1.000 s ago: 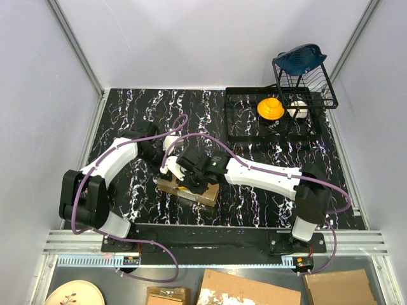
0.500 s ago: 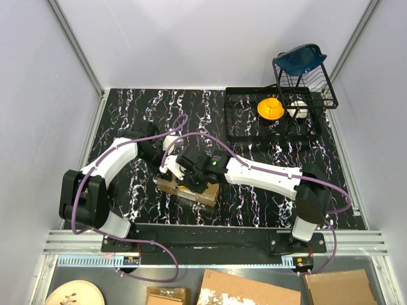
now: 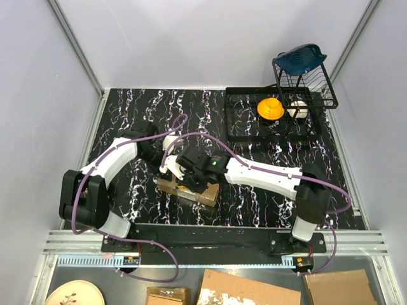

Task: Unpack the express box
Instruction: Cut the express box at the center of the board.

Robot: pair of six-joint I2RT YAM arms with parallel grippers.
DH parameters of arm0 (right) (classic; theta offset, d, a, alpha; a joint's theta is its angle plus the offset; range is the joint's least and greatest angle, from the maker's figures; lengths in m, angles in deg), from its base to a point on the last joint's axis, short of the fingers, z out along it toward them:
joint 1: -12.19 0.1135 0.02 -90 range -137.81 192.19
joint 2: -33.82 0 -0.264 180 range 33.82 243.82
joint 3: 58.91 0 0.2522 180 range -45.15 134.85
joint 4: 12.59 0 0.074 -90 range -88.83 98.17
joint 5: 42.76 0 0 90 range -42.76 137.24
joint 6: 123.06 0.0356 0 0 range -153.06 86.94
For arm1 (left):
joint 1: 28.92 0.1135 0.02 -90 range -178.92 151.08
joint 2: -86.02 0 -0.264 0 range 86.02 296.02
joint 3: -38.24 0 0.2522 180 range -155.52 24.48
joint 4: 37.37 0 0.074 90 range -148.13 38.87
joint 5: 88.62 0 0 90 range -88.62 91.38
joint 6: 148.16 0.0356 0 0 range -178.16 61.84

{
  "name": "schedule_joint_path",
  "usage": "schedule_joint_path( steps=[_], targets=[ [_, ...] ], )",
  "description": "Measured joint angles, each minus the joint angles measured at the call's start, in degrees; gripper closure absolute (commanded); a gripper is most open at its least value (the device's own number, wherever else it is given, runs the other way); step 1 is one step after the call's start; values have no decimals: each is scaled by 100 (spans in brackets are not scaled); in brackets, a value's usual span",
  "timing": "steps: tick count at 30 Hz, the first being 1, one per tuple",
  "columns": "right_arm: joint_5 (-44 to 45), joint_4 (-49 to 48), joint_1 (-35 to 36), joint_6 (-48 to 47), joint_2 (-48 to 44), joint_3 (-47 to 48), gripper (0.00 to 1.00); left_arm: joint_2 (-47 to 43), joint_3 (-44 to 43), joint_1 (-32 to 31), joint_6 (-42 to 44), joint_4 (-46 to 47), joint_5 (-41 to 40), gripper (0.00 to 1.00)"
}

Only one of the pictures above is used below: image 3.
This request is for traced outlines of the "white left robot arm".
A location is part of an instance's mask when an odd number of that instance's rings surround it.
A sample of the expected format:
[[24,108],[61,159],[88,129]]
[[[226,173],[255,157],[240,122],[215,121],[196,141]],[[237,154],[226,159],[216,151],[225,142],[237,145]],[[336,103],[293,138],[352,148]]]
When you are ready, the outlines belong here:
[[110,210],[108,188],[112,179],[133,159],[159,166],[163,146],[156,128],[125,130],[108,149],[79,171],[68,170],[62,178],[59,216],[74,226],[85,226],[110,236],[129,252],[137,245],[131,223]]

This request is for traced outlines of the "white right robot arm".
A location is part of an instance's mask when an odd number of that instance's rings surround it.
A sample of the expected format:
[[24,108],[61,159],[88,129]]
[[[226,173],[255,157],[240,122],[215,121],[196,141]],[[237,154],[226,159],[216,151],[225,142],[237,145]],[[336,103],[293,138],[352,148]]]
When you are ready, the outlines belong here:
[[288,238],[294,251],[302,252],[311,245],[315,229],[326,217],[332,189],[314,165],[273,166],[225,152],[209,156],[184,151],[167,160],[179,182],[197,193],[204,192],[208,183],[227,182],[257,187],[293,200],[296,218]]

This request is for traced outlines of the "brown cardboard express box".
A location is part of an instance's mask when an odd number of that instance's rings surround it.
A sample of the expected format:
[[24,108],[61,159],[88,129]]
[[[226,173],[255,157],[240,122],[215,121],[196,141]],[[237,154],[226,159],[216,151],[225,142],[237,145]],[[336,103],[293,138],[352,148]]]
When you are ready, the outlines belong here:
[[182,190],[178,188],[178,184],[175,179],[167,181],[165,179],[159,178],[157,180],[157,185],[159,190],[165,193],[176,195],[180,198],[201,203],[209,207],[214,207],[216,205],[217,197],[219,196],[220,192],[219,184],[210,184],[210,183],[207,184],[207,189],[202,194],[195,193],[190,190],[188,191]]

